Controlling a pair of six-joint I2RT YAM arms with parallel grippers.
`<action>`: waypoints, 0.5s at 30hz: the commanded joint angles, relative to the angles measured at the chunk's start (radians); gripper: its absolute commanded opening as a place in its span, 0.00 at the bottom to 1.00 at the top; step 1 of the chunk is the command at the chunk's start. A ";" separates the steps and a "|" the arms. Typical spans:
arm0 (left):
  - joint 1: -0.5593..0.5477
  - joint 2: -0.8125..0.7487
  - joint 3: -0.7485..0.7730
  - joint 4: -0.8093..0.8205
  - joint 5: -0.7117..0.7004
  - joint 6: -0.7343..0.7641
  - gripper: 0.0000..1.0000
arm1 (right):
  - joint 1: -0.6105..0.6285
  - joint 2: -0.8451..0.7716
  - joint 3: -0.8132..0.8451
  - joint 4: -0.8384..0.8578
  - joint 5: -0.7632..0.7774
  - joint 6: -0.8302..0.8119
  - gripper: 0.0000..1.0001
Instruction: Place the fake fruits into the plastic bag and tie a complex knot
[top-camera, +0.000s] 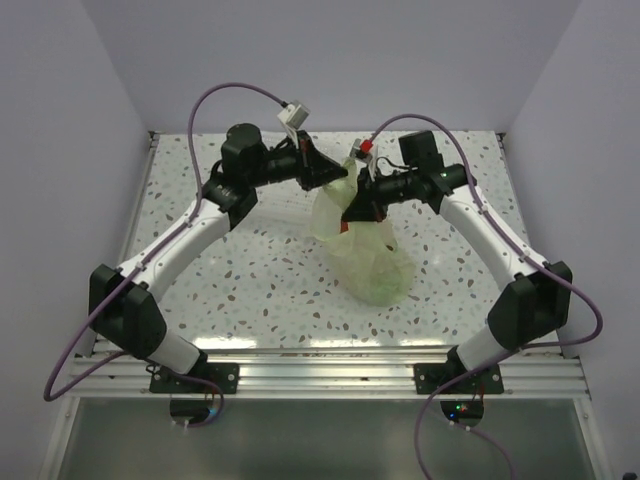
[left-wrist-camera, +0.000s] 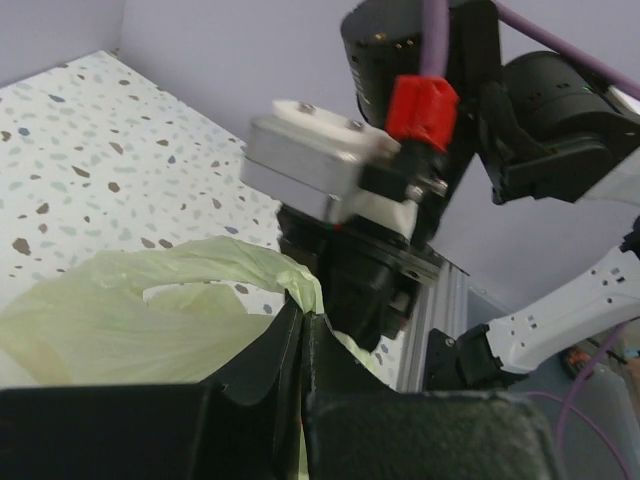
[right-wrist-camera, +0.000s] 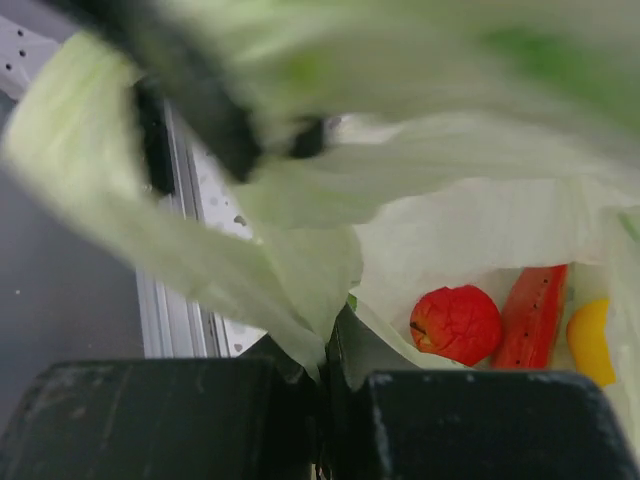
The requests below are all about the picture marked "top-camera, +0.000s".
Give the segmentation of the light green avocado plastic bag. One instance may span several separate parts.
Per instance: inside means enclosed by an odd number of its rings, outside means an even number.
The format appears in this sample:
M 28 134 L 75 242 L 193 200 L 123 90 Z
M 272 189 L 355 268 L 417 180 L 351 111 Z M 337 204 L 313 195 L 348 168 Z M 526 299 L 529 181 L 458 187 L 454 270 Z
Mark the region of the light green avocado plastic bag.
M 415 262 L 396 240 L 393 224 L 351 222 L 340 232 L 341 216 L 357 192 L 356 160 L 346 157 L 348 176 L 324 186 L 313 202 L 310 234 L 322 245 L 331 273 L 350 295 L 368 305 L 387 307 L 409 293 Z

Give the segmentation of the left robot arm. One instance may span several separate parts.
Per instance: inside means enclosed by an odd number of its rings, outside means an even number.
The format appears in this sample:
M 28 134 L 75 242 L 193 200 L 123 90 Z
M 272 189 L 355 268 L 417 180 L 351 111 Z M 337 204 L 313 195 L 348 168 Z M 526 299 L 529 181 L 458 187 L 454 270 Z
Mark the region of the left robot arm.
M 176 278 L 257 205 L 258 188 L 294 180 L 305 191 L 346 177 L 347 170 L 299 130 L 274 147 L 249 123 L 231 127 L 221 158 L 185 214 L 138 255 L 90 277 L 91 329 L 125 353 L 172 372 L 185 392 L 208 379 L 206 354 L 172 332 L 159 301 Z

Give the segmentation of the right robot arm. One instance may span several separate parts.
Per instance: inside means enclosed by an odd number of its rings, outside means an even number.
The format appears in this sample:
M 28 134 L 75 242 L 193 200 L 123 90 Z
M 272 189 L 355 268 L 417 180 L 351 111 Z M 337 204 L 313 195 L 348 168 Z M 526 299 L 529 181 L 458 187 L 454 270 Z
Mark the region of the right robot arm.
M 453 226 L 489 269 L 501 290 L 485 326 L 452 348 L 445 379 L 468 392 L 481 380 L 480 366 L 564 326 L 572 272 L 531 250 L 484 199 L 461 164 L 445 165 L 431 131 L 400 137 L 404 169 L 388 176 L 362 171 L 342 221 L 380 222 L 391 204 L 419 200 Z

